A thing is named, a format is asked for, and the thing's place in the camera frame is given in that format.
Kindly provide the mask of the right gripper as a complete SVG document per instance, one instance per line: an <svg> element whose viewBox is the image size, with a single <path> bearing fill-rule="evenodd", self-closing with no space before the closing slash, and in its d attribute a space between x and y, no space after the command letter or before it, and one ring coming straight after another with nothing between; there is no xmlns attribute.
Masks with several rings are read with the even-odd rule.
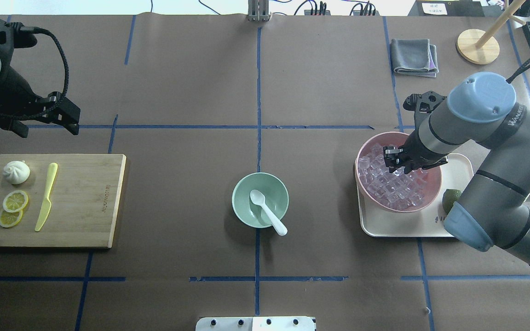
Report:
<svg viewBox="0 0 530 331"><path fill-rule="evenodd" d="M404 145L396 148L383 147L383 159L387 168L402 168L404 174L428 175L428 170L447 163L449 142L436 134L431 124L432 112L446 97L433 91L411 94L403 103L404 109L414 111L415 130Z"/></svg>

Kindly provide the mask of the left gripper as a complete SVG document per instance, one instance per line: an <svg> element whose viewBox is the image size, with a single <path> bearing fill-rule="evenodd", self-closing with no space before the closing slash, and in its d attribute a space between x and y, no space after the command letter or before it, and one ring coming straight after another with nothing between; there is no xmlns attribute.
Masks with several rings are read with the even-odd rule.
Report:
<svg viewBox="0 0 530 331"><path fill-rule="evenodd" d="M48 29L0 19L0 128L27 138L29 128L24 121L34 120L63 126L72 135L78 135L80 108L68 97L60 100L60 92L38 96L25 78L12 68L13 51L36 46L36 34L51 37L58 51L63 52L59 40Z"/></svg>

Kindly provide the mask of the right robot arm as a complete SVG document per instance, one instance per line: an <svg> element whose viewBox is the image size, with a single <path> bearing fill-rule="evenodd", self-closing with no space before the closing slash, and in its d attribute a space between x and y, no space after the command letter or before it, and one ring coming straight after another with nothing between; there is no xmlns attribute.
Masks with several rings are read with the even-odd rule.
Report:
<svg viewBox="0 0 530 331"><path fill-rule="evenodd" d="M509 78L479 72L421 111L421 95L406 109L415 130L398 148L385 147L390 172L429 170L473 140L489 153L444 220L459 241L481 252L500 247L530 265L530 110L511 82L530 69L530 58Z"/></svg>

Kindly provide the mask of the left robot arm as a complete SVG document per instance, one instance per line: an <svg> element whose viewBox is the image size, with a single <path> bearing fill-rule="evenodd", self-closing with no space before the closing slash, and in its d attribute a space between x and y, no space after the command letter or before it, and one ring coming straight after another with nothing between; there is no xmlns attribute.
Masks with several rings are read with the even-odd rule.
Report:
<svg viewBox="0 0 530 331"><path fill-rule="evenodd" d="M11 65L13 51L36 46L36 36L49 36L59 51L63 62L63 90L46 97L33 92L30 84ZM80 130L80 108L67 97L69 66L67 57L57 37L48 29L8 23L0 19L0 128L21 138L28 136L24 121L57 124L73 135Z"/></svg>

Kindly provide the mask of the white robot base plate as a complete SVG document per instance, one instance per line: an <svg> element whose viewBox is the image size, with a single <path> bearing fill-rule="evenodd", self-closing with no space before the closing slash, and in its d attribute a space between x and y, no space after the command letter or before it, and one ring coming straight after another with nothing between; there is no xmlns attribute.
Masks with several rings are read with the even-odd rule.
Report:
<svg viewBox="0 0 530 331"><path fill-rule="evenodd" d="M309 316L204 317L196 331L316 331L316 319Z"/></svg>

